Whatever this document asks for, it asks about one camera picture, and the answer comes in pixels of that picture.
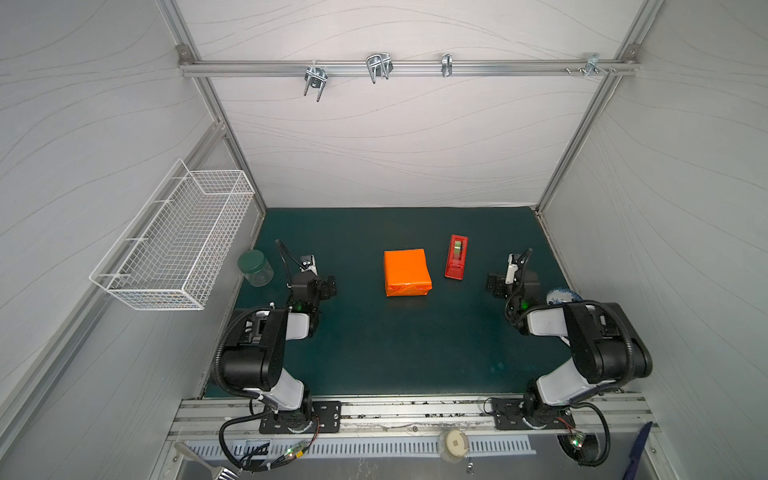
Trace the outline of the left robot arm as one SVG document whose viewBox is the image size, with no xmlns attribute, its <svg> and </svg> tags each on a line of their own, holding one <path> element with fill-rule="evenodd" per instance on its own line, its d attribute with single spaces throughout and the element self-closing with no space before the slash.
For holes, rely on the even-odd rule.
<svg viewBox="0 0 768 480">
<path fill-rule="evenodd" d="M 284 367 L 287 343 L 306 340 L 317 331 L 320 303 L 337 295 L 334 276 L 311 270 L 296 274 L 288 303 L 242 311 L 227 325 L 216 347 L 212 376 L 230 395 L 258 401 L 276 413 L 312 413 L 311 394 Z"/>
</svg>

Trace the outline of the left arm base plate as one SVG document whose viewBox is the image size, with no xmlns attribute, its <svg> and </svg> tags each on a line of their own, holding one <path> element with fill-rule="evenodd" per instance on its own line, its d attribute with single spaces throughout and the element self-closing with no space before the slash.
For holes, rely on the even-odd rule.
<svg viewBox="0 0 768 480">
<path fill-rule="evenodd" d="M 259 433 L 263 435 L 338 433 L 340 423 L 340 402 L 312 401 L 298 410 L 270 413 L 261 420 Z"/>
</svg>

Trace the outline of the orange wrapping paper sheet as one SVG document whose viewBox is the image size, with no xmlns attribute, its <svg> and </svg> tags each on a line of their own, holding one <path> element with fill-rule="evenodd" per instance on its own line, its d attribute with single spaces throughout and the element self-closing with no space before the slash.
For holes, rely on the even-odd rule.
<svg viewBox="0 0 768 480">
<path fill-rule="evenodd" d="M 426 296 L 432 290 L 423 249 L 385 251 L 383 265 L 387 297 Z"/>
</svg>

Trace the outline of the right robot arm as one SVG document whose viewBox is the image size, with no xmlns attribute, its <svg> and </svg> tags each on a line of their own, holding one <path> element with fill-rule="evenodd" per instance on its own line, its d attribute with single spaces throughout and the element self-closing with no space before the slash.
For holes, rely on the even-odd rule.
<svg viewBox="0 0 768 480">
<path fill-rule="evenodd" d="M 519 333 L 567 341 L 570 357 L 533 380 L 521 409 L 528 414 L 574 406 L 605 391 L 650 376 L 653 360 L 617 303 L 572 300 L 533 305 L 520 268 L 486 277 L 486 290 L 505 300 L 504 317 Z"/>
</svg>

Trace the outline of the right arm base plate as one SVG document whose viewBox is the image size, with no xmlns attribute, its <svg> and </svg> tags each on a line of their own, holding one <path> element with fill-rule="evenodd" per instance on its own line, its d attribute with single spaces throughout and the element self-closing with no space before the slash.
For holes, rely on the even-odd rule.
<svg viewBox="0 0 768 480">
<path fill-rule="evenodd" d="M 567 431 L 576 426 L 565 407 L 550 406 L 528 397 L 490 397 L 483 408 L 492 418 L 494 428 L 500 431 Z"/>
</svg>

